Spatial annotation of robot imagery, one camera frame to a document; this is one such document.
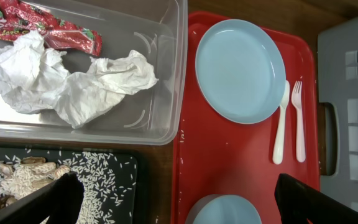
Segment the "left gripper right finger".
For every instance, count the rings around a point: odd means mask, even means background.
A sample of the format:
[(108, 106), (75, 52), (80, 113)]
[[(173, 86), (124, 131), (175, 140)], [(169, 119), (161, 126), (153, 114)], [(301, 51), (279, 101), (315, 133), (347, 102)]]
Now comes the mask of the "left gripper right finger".
[(274, 196), (282, 223), (358, 223), (358, 212), (288, 174), (278, 176)]

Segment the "rice and nut leftovers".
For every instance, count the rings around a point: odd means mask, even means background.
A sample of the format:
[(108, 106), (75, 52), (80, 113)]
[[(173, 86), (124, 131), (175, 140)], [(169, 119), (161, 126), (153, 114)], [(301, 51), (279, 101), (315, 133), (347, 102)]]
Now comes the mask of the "rice and nut leftovers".
[(17, 164), (0, 161), (0, 209), (57, 180), (69, 171), (76, 173), (71, 167), (48, 162), (44, 157), (25, 157)]

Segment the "light blue small bowl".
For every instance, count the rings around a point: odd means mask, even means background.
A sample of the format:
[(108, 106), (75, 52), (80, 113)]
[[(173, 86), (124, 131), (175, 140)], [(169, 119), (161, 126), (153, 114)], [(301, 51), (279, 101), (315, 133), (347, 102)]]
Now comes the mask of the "light blue small bowl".
[(190, 209), (185, 224), (261, 224), (257, 209), (238, 195), (207, 195)]

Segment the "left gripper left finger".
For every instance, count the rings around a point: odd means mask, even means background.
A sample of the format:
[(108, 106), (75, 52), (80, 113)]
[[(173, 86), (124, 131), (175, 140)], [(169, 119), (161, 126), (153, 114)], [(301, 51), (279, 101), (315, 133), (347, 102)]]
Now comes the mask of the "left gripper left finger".
[(84, 186), (74, 172), (0, 209), (0, 224), (76, 223), (84, 198)]

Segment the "white napkin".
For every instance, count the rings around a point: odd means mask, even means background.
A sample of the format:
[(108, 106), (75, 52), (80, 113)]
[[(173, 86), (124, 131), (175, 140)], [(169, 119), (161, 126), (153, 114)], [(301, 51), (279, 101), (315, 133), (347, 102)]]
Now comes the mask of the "white napkin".
[(66, 52), (44, 43), (32, 30), (0, 48), (0, 96), (18, 113), (55, 110), (76, 129), (158, 82), (154, 66), (136, 50), (116, 60), (91, 58), (87, 72), (71, 73), (63, 65)]

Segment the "white plastic spoon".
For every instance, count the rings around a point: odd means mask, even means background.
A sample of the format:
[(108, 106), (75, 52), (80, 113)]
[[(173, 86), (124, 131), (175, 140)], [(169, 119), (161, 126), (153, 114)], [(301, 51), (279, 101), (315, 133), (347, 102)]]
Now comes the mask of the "white plastic spoon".
[(290, 84), (287, 80), (285, 82), (285, 91), (283, 93), (282, 100), (279, 105), (279, 119), (278, 119), (278, 127), (277, 133), (275, 137), (275, 144), (273, 147), (273, 163), (279, 165), (283, 161), (283, 152), (284, 152), (284, 138), (285, 138), (285, 119), (286, 119), (286, 109), (289, 103), (290, 96)]

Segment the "light blue plate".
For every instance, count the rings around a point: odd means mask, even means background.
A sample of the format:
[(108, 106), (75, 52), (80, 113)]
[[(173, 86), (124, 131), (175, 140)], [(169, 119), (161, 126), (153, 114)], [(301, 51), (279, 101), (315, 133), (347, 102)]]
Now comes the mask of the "light blue plate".
[(209, 105), (240, 124), (259, 123), (273, 115), (287, 79), (272, 38), (239, 19), (218, 22), (205, 32), (196, 50), (195, 72)]

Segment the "red snack wrapper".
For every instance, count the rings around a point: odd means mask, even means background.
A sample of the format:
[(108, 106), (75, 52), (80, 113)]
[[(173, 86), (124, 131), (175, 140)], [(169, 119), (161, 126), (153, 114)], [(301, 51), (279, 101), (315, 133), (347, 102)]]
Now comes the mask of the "red snack wrapper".
[(0, 0), (0, 39), (13, 42), (36, 30), (44, 37), (45, 45), (56, 50), (77, 49), (99, 56), (101, 34), (95, 30), (68, 22), (44, 9), (18, 0)]

